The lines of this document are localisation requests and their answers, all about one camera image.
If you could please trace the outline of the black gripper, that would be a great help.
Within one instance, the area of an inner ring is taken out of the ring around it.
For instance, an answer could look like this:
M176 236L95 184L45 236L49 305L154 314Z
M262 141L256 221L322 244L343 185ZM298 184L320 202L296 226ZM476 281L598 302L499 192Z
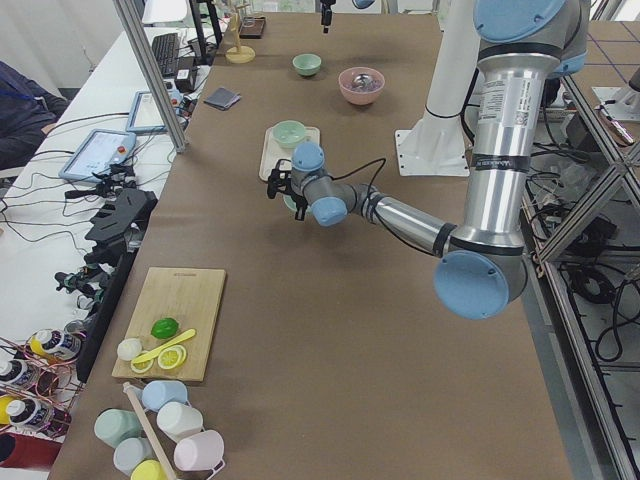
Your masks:
M275 199L278 193L291 195L297 194L292 187L292 171L285 170L282 164L285 159L277 162L276 167L271 171L267 180L267 197L271 200ZM306 204L296 204L295 219L304 221L306 216Z
M333 11L332 7L334 0L320 0L321 6L321 25L323 26L323 33L329 33L329 27L332 24Z

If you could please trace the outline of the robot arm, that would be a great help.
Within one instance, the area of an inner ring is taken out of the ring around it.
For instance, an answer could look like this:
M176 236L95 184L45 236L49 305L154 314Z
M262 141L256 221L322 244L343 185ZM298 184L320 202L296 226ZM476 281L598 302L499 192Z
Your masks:
M324 227L357 214L439 263L434 288L468 319L499 314L524 290L519 212L545 83L579 71L586 58L584 1L455 1L449 10L422 118L402 131L403 175L463 174L464 219L454 225L325 167L323 149L298 145L291 168L274 169L269 197Z

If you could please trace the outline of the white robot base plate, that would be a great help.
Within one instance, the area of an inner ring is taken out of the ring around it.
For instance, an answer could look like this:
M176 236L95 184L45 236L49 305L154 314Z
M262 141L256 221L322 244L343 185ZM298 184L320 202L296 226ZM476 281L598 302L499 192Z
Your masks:
M464 137L460 127L452 131L430 130L418 123L394 134L401 176L467 177Z

